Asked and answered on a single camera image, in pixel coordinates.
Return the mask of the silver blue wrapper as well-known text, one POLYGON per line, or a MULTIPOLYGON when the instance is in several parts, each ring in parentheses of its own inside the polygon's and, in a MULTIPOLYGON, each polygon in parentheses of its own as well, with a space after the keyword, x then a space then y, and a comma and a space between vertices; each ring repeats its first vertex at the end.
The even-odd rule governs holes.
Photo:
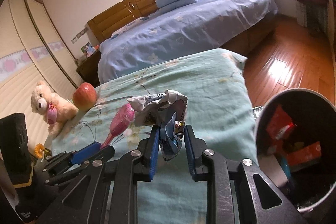
POLYGON ((159 145, 165 161, 174 159, 182 148, 188 97, 176 90, 131 97, 135 126, 159 126, 159 145))

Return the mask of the red cookie wrapper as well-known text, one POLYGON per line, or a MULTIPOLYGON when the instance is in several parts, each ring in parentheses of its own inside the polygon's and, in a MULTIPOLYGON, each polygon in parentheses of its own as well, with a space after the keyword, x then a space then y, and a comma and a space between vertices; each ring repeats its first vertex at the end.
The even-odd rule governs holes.
POLYGON ((297 126, 281 105, 276 107, 272 118, 266 127, 266 132, 272 140, 285 140, 294 132, 297 126))

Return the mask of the blue candy wrapper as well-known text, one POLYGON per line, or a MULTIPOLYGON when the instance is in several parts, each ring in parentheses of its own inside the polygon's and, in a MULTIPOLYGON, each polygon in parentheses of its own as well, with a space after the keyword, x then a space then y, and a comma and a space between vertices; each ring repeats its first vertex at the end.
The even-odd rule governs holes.
POLYGON ((281 168, 280 175, 279 175, 280 186, 284 186, 287 182, 290 182, 291 172, 290 172, 290 168, 288 166, 288 162, 284 157, 280 158, 279 165, 280 165, 280 168, 281 168))

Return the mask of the red white carton box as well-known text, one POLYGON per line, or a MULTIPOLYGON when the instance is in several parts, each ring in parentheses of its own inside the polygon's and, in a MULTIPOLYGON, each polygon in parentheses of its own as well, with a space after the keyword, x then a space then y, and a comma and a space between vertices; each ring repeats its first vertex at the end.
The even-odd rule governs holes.
POLYGON ((317 141, 309 146, 294 151, 286 156, 288 166, 299 166, 321 157, 321 145, 317 141))

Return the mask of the round metal trash bin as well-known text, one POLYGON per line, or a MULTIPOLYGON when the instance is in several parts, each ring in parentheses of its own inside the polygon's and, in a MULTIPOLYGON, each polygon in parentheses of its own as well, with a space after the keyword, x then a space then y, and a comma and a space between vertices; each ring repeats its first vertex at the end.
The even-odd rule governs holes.
POLYGON ((310 89, 292 88, 273 96, 262 108, 255 127, 257 155, 273 157, 270 166, 280 169, 281 157, 317 141, 321 157, 290 168, 291 180, 278 187, 302 214, 321 211, 335 193, 335 106, 323 95, 310 89), (276 107, 292 118, 297 128, 285 140, 272 140, 266 132, 276 107))

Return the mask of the sunflower decoration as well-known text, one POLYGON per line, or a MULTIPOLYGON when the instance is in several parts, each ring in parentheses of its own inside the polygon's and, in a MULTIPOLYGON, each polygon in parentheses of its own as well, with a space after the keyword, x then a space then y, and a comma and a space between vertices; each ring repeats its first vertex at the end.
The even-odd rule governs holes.
POLYGON ((51 157, 51 151, 46 148, 43 144, 38 143, 34 148, 34 154, 37 159, 47 159, 48 157, 51 157))

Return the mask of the pink candy wrapper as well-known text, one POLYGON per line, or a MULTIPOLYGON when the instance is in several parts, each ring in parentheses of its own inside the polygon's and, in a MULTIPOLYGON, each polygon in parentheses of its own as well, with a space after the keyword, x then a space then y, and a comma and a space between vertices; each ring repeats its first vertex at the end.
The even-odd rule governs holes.
POLYGON ((112 140, 115 137, 121 135, 134 121, 135 117, 135 110, 132 108, 130 103, 126 103, 123 105, 113 117, 110 126, 109 126, 109 133, 107 138, 105 139, 104 143, 102 143, 100 149, 105 148, 106 146, 110 145, 112 140))

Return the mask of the black foam block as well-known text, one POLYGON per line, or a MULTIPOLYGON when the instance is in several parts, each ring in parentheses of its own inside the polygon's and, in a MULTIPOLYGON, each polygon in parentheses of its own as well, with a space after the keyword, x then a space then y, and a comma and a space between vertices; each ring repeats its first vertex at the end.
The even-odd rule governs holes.
POLYGON ((1 119, 1 154, 14 188, 31 185, 33 162, 28 149, 25 115, 13 113, 1 119))

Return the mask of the cream teddy bear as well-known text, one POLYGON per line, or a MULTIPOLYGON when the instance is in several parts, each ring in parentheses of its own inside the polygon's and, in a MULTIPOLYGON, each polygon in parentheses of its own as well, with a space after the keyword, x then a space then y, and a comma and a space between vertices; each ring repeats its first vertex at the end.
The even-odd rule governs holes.
POLYGON ((78 108, 69 100, 53 92, 45 81, 39 81, 31 94, 33 113, 43 117, 51 136, 57 136, 64 125, 78 113, 78 108))

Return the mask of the red apple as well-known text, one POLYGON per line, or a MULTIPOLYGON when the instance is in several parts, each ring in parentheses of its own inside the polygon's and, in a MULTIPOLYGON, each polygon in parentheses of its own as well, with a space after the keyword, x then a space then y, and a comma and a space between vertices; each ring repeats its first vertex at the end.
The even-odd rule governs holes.
POLYGON ((90 83, 82 83, 74 92, 72 101, 80 111, 85 112, 96 104, 97 93, 90 83))

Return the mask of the dark wooden nightstand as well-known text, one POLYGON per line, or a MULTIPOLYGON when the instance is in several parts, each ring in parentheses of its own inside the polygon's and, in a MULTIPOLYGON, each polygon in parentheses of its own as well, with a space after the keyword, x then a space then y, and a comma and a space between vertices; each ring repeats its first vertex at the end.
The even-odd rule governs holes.
POLYGON ((98 50, 88 57, 86 61, 81 63, 76 69, 76 72, 80 75, 84 82, 90 83, 94 88, 100 85, 97 74, 100 58, 101 52, 98 50))

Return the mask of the framed photo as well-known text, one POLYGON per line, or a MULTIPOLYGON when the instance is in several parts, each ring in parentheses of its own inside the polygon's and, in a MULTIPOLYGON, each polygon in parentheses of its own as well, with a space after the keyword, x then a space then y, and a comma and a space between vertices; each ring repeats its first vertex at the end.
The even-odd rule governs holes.
POLYGON ((88 42, 81 47, 81 51, 86 58, 89 58, 97 51, 97 49, 93 47, 90 42, 88 42))

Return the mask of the white sliding wardrobe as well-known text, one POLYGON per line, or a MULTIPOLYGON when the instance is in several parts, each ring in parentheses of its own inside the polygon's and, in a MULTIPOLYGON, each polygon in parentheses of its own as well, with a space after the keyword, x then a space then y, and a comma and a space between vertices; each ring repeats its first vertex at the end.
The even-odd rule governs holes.
POLYGON ((74 57, 36 0, 4 0, 1 5, 1 117, 23 113, 32 152, 48 137, 48 125, 32 112, 31 94, 39 81, 71 99, 83 79, 74 57))

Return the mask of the blue sheeted large bed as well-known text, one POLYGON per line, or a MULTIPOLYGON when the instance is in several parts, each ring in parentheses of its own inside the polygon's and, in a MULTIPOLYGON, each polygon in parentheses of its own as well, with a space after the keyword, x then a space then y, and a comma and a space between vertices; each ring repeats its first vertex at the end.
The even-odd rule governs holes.
POLYGON ((101 84, 178 57, 219 48, 268 15, 274 0, 198 0, 157 12, 100 44, 101 84))

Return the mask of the wooden headboard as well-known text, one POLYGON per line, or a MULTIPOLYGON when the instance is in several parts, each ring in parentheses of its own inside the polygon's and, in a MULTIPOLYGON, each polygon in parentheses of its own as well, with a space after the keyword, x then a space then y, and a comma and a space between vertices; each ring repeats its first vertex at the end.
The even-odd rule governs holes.
POLYGON ((87 22, 99 43, 120 28, 157 11, 155 0, 123 0, 87 22))

